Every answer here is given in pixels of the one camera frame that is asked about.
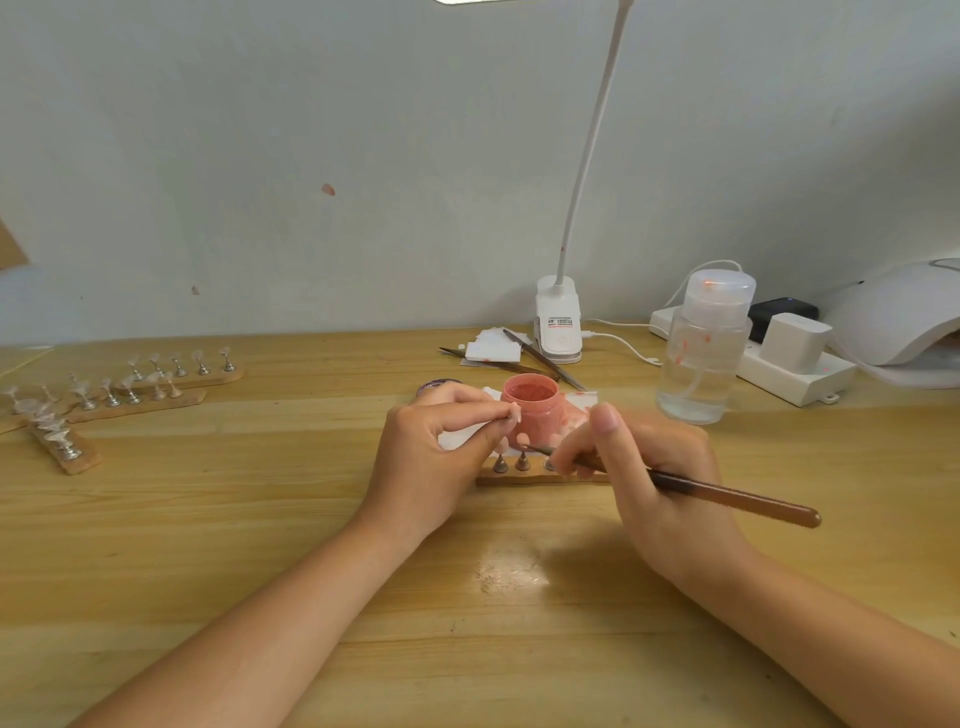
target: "bottle cap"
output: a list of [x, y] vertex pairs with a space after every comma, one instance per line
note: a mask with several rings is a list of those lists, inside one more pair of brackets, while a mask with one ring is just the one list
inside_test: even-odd
[[682, 309], [692, 324], [704, 328], [739, 328], [747, 321], [756, 281], [740, 271], [707, 269], [690, 276]]

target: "clear plastic bottle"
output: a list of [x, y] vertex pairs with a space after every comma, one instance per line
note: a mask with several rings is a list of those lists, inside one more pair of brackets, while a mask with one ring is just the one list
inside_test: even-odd
[[657, 389], [664, 414], [693, 425], [723, 417], [750, 336], [755, 291], [753, 277], [739, 271], [690, 276], [684, 305], [673, 314]]

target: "forearm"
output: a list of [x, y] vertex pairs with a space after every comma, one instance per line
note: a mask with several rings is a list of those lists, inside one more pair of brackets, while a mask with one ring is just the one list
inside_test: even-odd
[[688, 593], [851, 726], [960, 725], [960, 650], [762, 555]]
[[349, 624], [410, 551], [352, 522], [75, 727], [278, 726]]

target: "tweezers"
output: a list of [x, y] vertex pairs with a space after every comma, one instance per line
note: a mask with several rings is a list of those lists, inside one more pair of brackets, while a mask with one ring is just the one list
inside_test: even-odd
[[544, 354], [544, 353], [542, 353], [542, 352], [539, 352], [539, 351], [536, 349], [536, 347], [532, 347], [532, 346], [530, 346], [529, 344], [527, 344], [527, 342], [525, 342], [523, 339], [521, 339], [521, 338], [520, 338], [519, 336], [517, 336], [515, 333], [513, 333], [512, 331], [510, 331], [508, 328], [504, 328], [504, 329], [503, 329], [503, 332], [504, 332], [505, 334], [507, 334], [507, 338], [509, 338], [511, 341], [516, 341], [516, 342], [520, 345], [520, 347], [521, 347], [525, 352], [527, 352], [528, 354], [530, 354], [531, 356], [533, 356], [535, 359], [537, 359], [538, 362], [540, 362], [540, 363], [543, 364], [547, 369], [549, 369], [551, 372], [553, 372], [553, 373], [555, 373], [557, 376], [559, 376], [560, 379], [562, 379], [563, 381], [565, 381], [565, 382], [566, 382], [567, 384], [569, 384], [571, 387], [573, 387], [574, 389], [579, 390], [579, 391], [581, 391], [581, 392], [588, 392], [588, 391], [589, 391], [589, 389], [587, 389], [587, 387], [585, 387], [585, 386], [584, 386], [583, 384], [581, 384], [579, 381], [577, 381], [577, 380], [574, 379], [572, 376], [570, 376], [569, 374], [567, 374], [563, 369], [561, 369], [561, 368], [558, 367], [556, 364], [554, 364], [552, 361], [550, 361], [550, 359], [547, 358], [546, 354]]

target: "hand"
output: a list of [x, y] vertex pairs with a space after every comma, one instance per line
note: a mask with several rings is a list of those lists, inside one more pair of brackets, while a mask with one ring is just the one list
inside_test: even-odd
[[616, 508], [636, 550], [682, 591], [728, 579], [753, 554], [727, 508], [661, 493], [647, 474], [650, 467], [719, 485], [716, 456], [699, 427], [652, 412], [621, 416], [612, 405], [598, 404], [551, 459], [558, 473], [576, 470], [589, 477], [593, 472], [574, 465], [573, 458], [594, 450], [607, 467]]
[[[367, 495], [357, 519], [412, 552], [451, 516], [484, 461], [516, 426], [519, 408], [473, 387], [448, 382], [387, 415]], [[487, 423], [455, 450], [441, 432]]]

